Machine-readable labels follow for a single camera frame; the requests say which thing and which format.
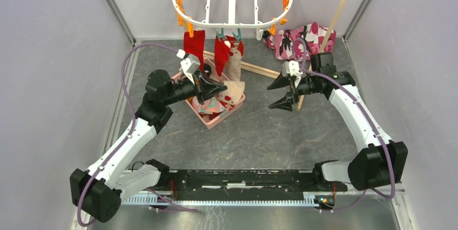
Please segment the beige sock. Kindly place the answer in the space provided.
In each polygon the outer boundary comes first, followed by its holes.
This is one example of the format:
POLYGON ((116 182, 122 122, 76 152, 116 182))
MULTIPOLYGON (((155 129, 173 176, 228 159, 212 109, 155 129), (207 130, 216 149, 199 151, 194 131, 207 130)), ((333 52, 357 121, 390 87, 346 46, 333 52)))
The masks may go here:
POLYGON ((227 86, 225 91, 217 94, 216 99, 227 109, 236 105, 243 96, 245 82, 225 80, 223 84, 227 86))

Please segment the red sock with white pompom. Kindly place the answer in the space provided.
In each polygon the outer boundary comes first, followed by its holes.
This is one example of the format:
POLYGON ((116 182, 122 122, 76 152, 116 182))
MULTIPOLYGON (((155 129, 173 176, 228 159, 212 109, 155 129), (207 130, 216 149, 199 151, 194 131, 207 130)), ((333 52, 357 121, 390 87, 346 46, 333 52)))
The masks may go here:
POLYGON ((221 76, 225 64, 229 59, 231 42, 229 40, 215 38, 214 42, 214 63, 218 76, 221 76))

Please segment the plain red sock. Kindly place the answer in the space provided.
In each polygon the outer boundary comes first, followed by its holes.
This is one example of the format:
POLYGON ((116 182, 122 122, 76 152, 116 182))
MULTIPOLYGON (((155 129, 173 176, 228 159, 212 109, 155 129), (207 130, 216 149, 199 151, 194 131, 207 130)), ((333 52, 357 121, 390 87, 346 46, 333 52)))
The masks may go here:
POLYGON ((185 52, 196 56, 200 62, 200 71, 204 71, 204 45, 205 30, 194 30, 193 36, 189 32, 184 33, 183 49, 185 52))

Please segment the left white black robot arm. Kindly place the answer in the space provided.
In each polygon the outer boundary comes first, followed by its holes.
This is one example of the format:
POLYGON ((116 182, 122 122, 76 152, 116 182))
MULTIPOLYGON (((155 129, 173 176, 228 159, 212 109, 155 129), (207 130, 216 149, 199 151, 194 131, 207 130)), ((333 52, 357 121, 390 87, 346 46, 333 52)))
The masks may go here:
POLYGON ((78 212, 99 222, 112 219, 122 202, 138 192, 150 187, 163 191, 169 186, 169 168, 158 162, 148 161, 129 174, 124 170, 167 124, 173 114, 170 105, 191 97, 204 102, 227 86, 200 71, 175 81, 160 69, 150 73, 145 89, 141 105, 120 138, 88 169, 75 169, 70 175, 73 204, 78 212))

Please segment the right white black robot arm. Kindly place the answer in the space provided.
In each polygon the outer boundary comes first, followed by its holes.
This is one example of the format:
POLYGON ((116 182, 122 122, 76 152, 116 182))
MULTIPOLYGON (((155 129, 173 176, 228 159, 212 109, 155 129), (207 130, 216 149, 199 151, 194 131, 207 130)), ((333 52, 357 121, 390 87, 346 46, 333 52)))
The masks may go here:
POLYGON ((315 164, 312 185, 328 190, 334 181, 351 184, 359 191, 376 190, 401 181, 408 149, 394 141, 376 122, 363 102, 355 80, 347 71, 338 71, 330 52, 311 56, 311 69, 301 71, 296 60, 283 63, 281 73, 268 90, 287 87, 283 98, 269 105, 271 109, 292 111, 301 96, 323 94, 336 108, 356 143, 358 153, 350 162, 338 160, 315 164))

